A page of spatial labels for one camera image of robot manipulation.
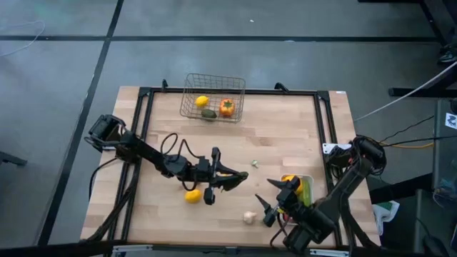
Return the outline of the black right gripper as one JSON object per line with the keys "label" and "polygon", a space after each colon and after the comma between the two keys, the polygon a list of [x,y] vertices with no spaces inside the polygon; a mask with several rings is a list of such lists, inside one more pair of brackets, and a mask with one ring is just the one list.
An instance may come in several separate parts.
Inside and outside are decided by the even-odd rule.
{"label": "black right gripper", "polygon": [[272,226],[275,222],[279,209],[291,218],[295,224],[302,223],[308,213],[308,207],[300,202],[296,194],[293,192],[293,190],[298,189],[298,178],[292,178],[289,181],[277,181],[268,178],[267,181],[276,188],[279,188],[280,191],[276,196],[278,203],[274,207],[272,207],[271,204],[269,204],[257,193],[255,194],[255,197],[262,205],[263,212],[265,214],[263,224],[266,226]]}

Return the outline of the black floor stand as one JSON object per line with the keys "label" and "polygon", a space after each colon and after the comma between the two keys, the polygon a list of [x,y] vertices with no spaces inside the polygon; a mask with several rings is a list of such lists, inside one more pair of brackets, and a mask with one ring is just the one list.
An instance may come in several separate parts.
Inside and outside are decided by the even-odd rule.
{"label": "black floor stand", "polygon": [[[451,27],[447,37],[445,37],[439,29],[433,14],[426,4],[426,0],[357,0],[359,3],[367,4],[418,4],[421,7],[426,20],[431,27],[435,39],[440,44],[440,50],[446,47],[457,47],[457,0],[437,0],[444,5],[446,13],[450,16],[453,26]],[[390,88],[389,96],[394,97],[416,97],[416,98],[457,98],[457,89],[448,89],[448,87],[457,83],[457,64],[451,67],[447,65],[443,70],[442,75],[438,75],[436,79],[431,79],[429,85],[419,86],[417,89],[407,88]]]}

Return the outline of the black aluminium table frame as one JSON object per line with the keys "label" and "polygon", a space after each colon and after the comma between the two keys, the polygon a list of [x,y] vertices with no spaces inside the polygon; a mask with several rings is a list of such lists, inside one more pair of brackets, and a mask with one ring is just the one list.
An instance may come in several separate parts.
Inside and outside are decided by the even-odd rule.
{"label": "black aluminium table frame", "polygon": [[[144,161],[127,241],[154,248],[197,246],[202,251],[281,247],[283,235],[278,225],[263,224],[263,208],[255,194],[275,203],[278,189],[267,179],[286,174],[312,176],[314,198],[327,194],[319,138],[331,132],[329,116],[334,117],[339,143],[354,137],[347,95],[332,91],[316,101],[312,91],[248,90],[238,123],[188,119],[180,114],[182,95],[177,88],[123,86],[113,113],[127,124],[133,119],[148,124],[146,142],[155,148],[173,153],[181,149],[195,161],[193,155],[209,156],[218,147],[223,165],[249,176],[232,191],[216,191],[213,205],[190,204],[179,181],[163,177]],[[253,160],[258,168],[251,165]],[[257,213],[251,225],[243,222],[246,211]]]}

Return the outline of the grey cabinet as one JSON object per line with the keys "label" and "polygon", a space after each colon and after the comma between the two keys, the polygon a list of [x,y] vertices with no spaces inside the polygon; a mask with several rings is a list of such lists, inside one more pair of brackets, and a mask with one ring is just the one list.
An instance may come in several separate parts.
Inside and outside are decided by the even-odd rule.
{"label": "grey cabinet", "polygon": [[452,100],[441,99],[437,102],[435,113],[433,147],[432,188],[457,188],[457,130],[445,126],[446,113],[457,115],[452,109]]}

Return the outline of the silver table bracket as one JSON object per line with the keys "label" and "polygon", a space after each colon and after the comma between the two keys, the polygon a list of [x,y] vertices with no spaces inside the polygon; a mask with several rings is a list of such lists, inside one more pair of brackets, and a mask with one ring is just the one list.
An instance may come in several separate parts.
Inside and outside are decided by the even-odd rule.
{"label": "silver table bracket", "polygon": [[125,257],[126,253],[138,251],[152,251],[153,247],[153,245],[147,244],[114,246],[112,253],[115,253],[117,257]]}
{"label": "silver table bracket", "polygon": [[323,256],[323,257],[349,257],[348,251],[338,251],[338,250],[329,250],[329,249],[317,249],[311,248],[309,253],[312,256]]}

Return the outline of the black stand foot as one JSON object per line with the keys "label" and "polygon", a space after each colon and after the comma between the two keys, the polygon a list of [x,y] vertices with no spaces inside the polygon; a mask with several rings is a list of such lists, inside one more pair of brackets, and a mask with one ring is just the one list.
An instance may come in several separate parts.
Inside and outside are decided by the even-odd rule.
{"label": "black stand foot", "polygon": [[27,161],[22,158],[0,151],[0,164],[1,163],[12,163],[17,166],[25,166],[27,164]]}

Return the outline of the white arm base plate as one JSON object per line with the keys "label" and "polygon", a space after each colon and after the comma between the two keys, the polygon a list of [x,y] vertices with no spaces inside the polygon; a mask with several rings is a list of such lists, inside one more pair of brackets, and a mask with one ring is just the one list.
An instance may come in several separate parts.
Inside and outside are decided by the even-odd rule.
{"label": "white arm base plate", "polygon": [[335,151],[346,151],[350,149],[352,145],[350,143],[342,144],[342,143],[323,143],[322,144],[322,151],[323,154],[330,154]]}

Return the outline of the white and green bag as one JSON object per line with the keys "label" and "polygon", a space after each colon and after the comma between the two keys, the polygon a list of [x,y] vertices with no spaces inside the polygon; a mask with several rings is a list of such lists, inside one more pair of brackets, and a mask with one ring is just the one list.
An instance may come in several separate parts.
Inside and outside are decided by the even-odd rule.
{"label": "white and green bag", "polygon": [[400,207],[400,203],[396,201],[388,201],[383,203],[376,203],[372,205],[373,213],[376,220],[378,234],[383,235],[383,224],[391,222]]}

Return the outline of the white plastic bin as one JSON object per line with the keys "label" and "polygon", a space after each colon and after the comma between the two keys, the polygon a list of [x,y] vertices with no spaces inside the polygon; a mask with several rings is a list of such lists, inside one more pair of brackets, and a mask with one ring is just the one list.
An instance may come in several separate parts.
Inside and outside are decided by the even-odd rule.
{"label": "white plastic bin", "polygon": [[[314,199],[313,199],[313,182],[314,182],[314,179],[312,176],[309,176],[309,175],[297,175],[297,174],[286,174],[286,175],[296,175],[296,177],[300,176],[303,180],[307,180],[309,182],[309,185],[310,185],[310,188],[311,188],[311,204],[314,202]],[[303,203],[302,199],[301,199],[301,194],[300,195],[296,195],[298,200],[300,202]]]}

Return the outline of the yellow bell pepper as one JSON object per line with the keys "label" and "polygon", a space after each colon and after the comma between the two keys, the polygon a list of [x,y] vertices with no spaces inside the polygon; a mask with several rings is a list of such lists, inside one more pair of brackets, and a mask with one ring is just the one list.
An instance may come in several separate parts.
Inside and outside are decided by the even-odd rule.
{"label": "yellow bell pepper", "polygon": [[[296,175],[284,175],[281,177],[281,180],[282,181],[292,181],[294,177],[296,177]],[[298,181],[299,181],[299,185],[298,185],[298,188],[295,190],[296,195],[300,195],[303,192],[303,179],[300,176],[298,176]]]}

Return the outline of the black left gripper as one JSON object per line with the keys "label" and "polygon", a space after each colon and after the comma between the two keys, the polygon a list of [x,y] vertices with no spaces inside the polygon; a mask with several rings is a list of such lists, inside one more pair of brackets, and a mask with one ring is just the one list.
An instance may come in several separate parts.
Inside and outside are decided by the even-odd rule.
{"label": "black left gripper", "polygon": [[204,190],[203,200],[206,205],[215,203],[216,188],[222,188],[224,191],[230,191],[237,187],[240,183],[246,180],[248,172],[235,171],[232,168],[224,166],[220,162],[221,152],[218,147],[213,147],[211,152],[211,160],[201,157],[196,166],[191,166],[191,178],[194,183],[191,188],[185,188],[187,191],[196,189],[198,183],[207,183],[208,187]]}

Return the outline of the person's shoe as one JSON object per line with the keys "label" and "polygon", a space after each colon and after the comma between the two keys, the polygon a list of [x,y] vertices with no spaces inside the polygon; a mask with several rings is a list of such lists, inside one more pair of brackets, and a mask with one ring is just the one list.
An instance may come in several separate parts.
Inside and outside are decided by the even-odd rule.
{"label": "person's shoe", "polygon": [[457,47],[446,47],[440,50],[439,64],[450,64],[457,61]]}

